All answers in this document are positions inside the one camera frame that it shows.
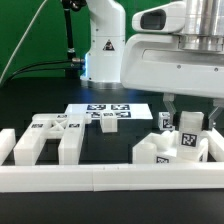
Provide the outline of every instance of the white wall block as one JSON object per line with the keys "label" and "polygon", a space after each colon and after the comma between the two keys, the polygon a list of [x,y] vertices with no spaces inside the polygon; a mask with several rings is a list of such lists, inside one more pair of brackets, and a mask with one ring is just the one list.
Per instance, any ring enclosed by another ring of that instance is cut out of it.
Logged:
{"label": "white wall block", "polygon": [[0,132],[0,165],[2,165],[16,144],[15,130],[3,129]]}
{"label": "white wall block", "polygon": [[93,169],[10,166],[0,169],[0,192],[93,191]]}
{"label": "white wall block", "polygon": [[140,143],[133,147],[133,164],[152,164],[154,163],[157,146],[153,143]]}
{"label": "white wall block", "polygon": [[117,132],[117,116],[114,111],[100,112],[100,125],[103,133]]}
{"label": "white wall block", "polygon": [[223,163],[135,165],[130,190],[223,188],[223,174]]}
{"label": "white wall block", "polygon": [[130,190],[129,165],[106,165],[93,171],[94,191]]}
{"label": "white wall block", "polygon": [[70,119],[58,147],[60,165],[77,165],[79,163],[85,131],[85,118]]}
{"label": "white wall block", "polygon": [[224,138],[213,128],[212,131],[203,131],[203,137],[209,141],[209,152],[217,162],[224,162]]}
{"label": "white wall block", "polygon": [[33,121],[14,148],[16,166],[35,165],[46,142],[44,132],[51,127],[47,120]]}

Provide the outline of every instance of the black cable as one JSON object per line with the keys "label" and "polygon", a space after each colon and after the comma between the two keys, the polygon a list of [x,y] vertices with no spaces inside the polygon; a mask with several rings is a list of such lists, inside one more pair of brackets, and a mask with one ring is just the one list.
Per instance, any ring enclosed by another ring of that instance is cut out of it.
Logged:
{"label": "black cable", "polygon": [[24,70],[17,73],[13,73],[11,76],[9,76],[1,85],[0,88],[7,85],[15,76],[18,76],[20,74],[28,73],[28,72],[39,72],[39,71],[55,71],[55,70],[81,70],[81,67],[62,67],[62,68],[43,68],[43,69],[32,69],[32,70]]}
{"label": "black cable", "polygon": [[37,62],[31,65],[27,65],[19,70],[13,72],[13,74],[27,70],[29,68],[37,67],[37,66],[44,66],[44,65],[56,65],[56,64],[64,64],[64,63],[72,63],[72,60],[58,60],[58,61],[45,61],[45,62]]}

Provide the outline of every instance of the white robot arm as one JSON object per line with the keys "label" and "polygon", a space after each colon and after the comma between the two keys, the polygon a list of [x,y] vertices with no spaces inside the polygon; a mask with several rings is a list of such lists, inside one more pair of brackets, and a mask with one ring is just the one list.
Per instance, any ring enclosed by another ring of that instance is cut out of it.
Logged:
{"label": "white robot arm", "polygon": [[114,0],[86,0],[90,10],[91,49],[86,54],[84,86],[119,88],[125,47],[125,11]]}

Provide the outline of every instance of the metal bracket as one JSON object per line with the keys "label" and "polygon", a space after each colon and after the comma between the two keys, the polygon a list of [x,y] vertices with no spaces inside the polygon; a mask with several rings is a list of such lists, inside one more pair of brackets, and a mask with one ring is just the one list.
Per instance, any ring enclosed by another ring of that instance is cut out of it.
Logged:
{"label": "metal bracket", "polygon": [[174,114],[176,113],[176,108],[173,104],[175,100],[175,94],[173,93],[164,93],[163,95],[163,102],[165,104],[166,109],[170,113],[170,120],[169,123],[172,125],[173,124],[173,117]]}
{"label": "metal bracket", "polygon": [[209,129],[213,129],[216,126],[215,119],[224,110],[224,99],[214,99],[213,105],[215,109],[209,115]]}

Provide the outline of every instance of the printed marker sheet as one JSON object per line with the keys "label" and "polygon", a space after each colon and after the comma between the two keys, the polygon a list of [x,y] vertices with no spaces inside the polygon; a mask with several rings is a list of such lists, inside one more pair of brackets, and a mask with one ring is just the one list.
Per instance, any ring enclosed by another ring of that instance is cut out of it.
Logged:
{"label": "printed marker sheet", "polygon": [[148,104],[69,104],[65,114],[91,114],[93,120],[100,119],[101,111],[114,111],[118,119],[152,120]]}

